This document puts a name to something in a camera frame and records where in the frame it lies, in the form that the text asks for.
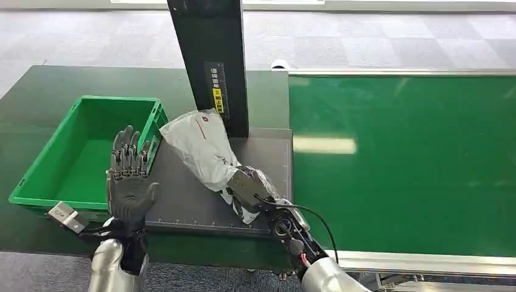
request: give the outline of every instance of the plastic bag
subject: plastic bag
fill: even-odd
[[[240,206],[228,192],[228,181],[241,166],[238,162],[222,118],[215,109],[191,111],[159,129],[183,163],[208,189],[218,192],[245,224],[259,213]]]

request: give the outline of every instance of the warning sticker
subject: warning sticker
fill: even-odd
[[[213,89],[213,99],[215,100],[215,109],[219,113],[224,113],[224,105],[222,104],[222,90],[220,90],[220,88]]]
[[[205,62],[207,83],[210,87],[210,95],[213,97],[213,106],[220,115],[229,119],[228,92],[226,90],[226,76],[224,63]]]

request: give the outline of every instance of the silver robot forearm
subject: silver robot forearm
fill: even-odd
[[[331,257],[311,264],[301,280],[304,292],[370,292],[344,272]]]
[[[91,280],[88,292],[141,292],[148,267],[148,255],[138,275],[125,272],[120,263],[124,247],[116,239],[100,243],[91,262]]]

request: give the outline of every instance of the yellow label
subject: yellow label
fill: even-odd
[[[224,104],[222,104],[222,90],[220,88],[212,88],[213,100],[215,101],[215,109],[219,113],[224,113]]]

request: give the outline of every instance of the black cable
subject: black cable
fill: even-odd
[[[328,226],[328,223],[326,223],[326,220],[322,216],[317,214],[314,210],[312,210],[312,209],[310,209],[308,207],[302,206],[302,205],[276,204],[276,203],[271,203],[271,202],[269,202],[267,200],[264,200],[264,199],[260,198],[258,195],[254,195],[254,197],[257,198],[258,200],[264,202],[265,204],[269,204],[271,206],[282,207],[282,208],[298,208],[298,209],[306,210],[306,211],[312,213],[313,215],[316,215],[317,218],[319,218],[319,220],[321,220],[321,222],[323,223],[324,227],[326,227],[326,230],[328,231],[328,234],[330,235],[330,239],[332,240],[332,245],[333,245],[333,251],[335,252],[335,261],[338,264],[337,244],[335,243],[335,238],[333,237],[333,233],[330,230],[330,226]]]

